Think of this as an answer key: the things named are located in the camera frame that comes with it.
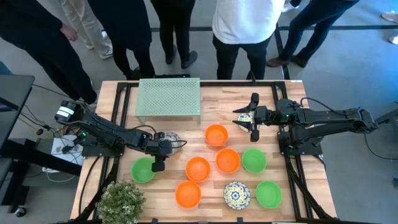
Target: person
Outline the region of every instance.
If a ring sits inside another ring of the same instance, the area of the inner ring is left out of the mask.
[[[301,3],[301,0],[291,0],[290,2],[288,2],[284,5],[282,13],[289,12],[294,9],[298,9],[300,3]]]
[[[36,0],[1,0],[0,36],[25,50],[71,99],[82,98],[89,105],[96,101],[91,80],[68,41],[77,40],[76,31]]]
[[[173,63],[175,46],[173,32],[177,41],[181,68],[192,65],[198,58],[196,51],[189,49],[189,28],[195,0],[151,0],[160,21],[160,41],[165,53],[166,64]]]
[[[251,73],[263,79],[267,46],[284,2],[280,0],[217,0],[213,18],[213,45],[218,62],[217,79],[232,79],[239,48],[246,51]]]
[[[113,46],[113,59],[128,80],[153,78],[150,61],[152,32],[144,0],[88,0]],[[131,70],[126,50],[132,50],[138,67]]]
[[[278,57],[267,61],[267,66],[278,67],[290,61],[305,68],[311,56],[325,41],[330,28],[343,13],[353,7],[359,0],[313,0],[292,20],[289,36],[283,51]],[[316,24],[314,33],[297,55],[293,53],[299,46],[303,31]]]
[[[385,20],[395,22],[398,24],[398,13],[391,11],[391,12],[384,12],[381,14],[381,17]],[[390,37],[390,42],[393,44],[398,44],[398,35]]]
[[[12,72],[2,61],[0,61],[0,75],[12,75]]]
[[[87,0],[60,0],[60,2],[67,19],[84,41],[87,49],[96,49],[102,59],[112,57],[112,47],[105,42],[100,24]]]

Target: jeans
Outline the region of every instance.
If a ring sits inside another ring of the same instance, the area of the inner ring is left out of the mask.
[[[291,0],[291,1],[290,1],[290,4],[291,4],[292,6],[294,6],[294,7],[299,6],[300,3],[301,3],[301,0]]]
[[[127,74],[130,72],[130,64],[129,60],[127,59],[127,48],[123,47],[122,45],[119,44],[113,44],[113,60],[120,69],[120,71],[123,72],[123,74]],[[149,55],[149,47],[147,50],[143,51],[138,51],[138,50],[133,50],[134,56],[138,62],[140,72],[142,74],[143,78],[153,78],[155,76],[155,69],[150,61],[150,55]]]
[[[110,47],[103,39],[100,22],[94,16],[87,0],[61,0],[62,9],[86,46],[94,46],[100,55]]]
[[[41,51],[25,49],[39,63],[50,79],[71,99],[82,98],[88,104],[96,101],[97,94],[84,71],[79,56],[69,40],[59,32],[50,39],[51,46]]]
[[[309,60],[310,57],[319,49],[323,41],[325,41],[330,28],[340,18],[343,13],[353,7],[358,1],[345,0],[312,0],[300,12],[300,14],[292,20],[289,27],[289,37],[286,46],[279,55],[280,60],[290,60],[299,46],[303,31],[316,24],[314,33],[298,54],[297,58]]]
[[[234,70],[236,57],[239,48],[242,48],[248,54],[250,61],[250,71],[258,80],[264,79],[266,73],[266,55],[267,46],[271,37],[257,44],[224,44],[213,36],[213,45],[216,48],[218,62],[217,79],[230,80]]]
[[[0,61],[0,75],[12,75],[10,70],[8,70],[7,66]]]
[[[160,41],[166,58],[173,57],[173,32],[177,41],[181,61],[189,60],[189,28],[195,0],[188,0],[183,6],[175,6],[167,0],[152,0],[160,21]]]

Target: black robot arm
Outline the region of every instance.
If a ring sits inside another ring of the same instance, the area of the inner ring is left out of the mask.
[[[288,99],[281,99],[277,103],[277,110],[272,111],[266,106],[258,106],[259,95],[253,93],[250,104],[234,113],[248,113],[253,111],[252,122],[233,121],[252,131],[251,141],[259,140],[258,124],[290,125],[290,140],[300,144],[310,138],[322,138],[329,134],[351,131],[354,133],[370,133],[377,129],[377,123],[371,114],[361,108],[339,111],[313,111]]]
[[[164,133],[152,135],[137,128],[125,129],[91,112],[83,103],[62,101],[55,115],[58,123],[72,128],[80,128],[94,136],[98,143],[108,149],[126,146],[130,149],[155,157],[152,171],[165,169],[164,160],[172,152],[168,140],[159,140]]]

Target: green plant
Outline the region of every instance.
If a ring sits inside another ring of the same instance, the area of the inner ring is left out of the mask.
[[[139,221],[146,199],[132,181],[110,183],[96,204],[104,224],[133,224]]]

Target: decorative plate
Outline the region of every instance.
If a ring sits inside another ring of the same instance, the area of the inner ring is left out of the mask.
[[[178,134],[175,134],[173,132],[164,133],[164,138],[162,138],[162,140],[163,139],[169,140],[169,141],[180,141],[181,140],[180,136],[178,136]],[[183,142],[172,142],[172,147],[173,147],[172,153],[169,154],[168,156],[172,156],[172,155],[178,153],[182,149],[182,147],[179,147],[182,144],[183,144]]]
[[[253,118],[252,118],[252,115],[251,114],[249,114],[249,113],[241,113],[241,114],[239,114],[239,116],[238,116],[238,121],[247,121],[247,122],[252,122],[253,121]],[[245,131],[245,132],[249,132],[249,130],[247,129],[247,128],[244,128],[244,127],[242,127],[242,126],[240,126],[239,125],[239,127],[243,130],[243,131]]]
[[[242,182],[231,182],[225,187],[224,199],[229,207],[235,210],[242,210],[250,203],[249,188]]]

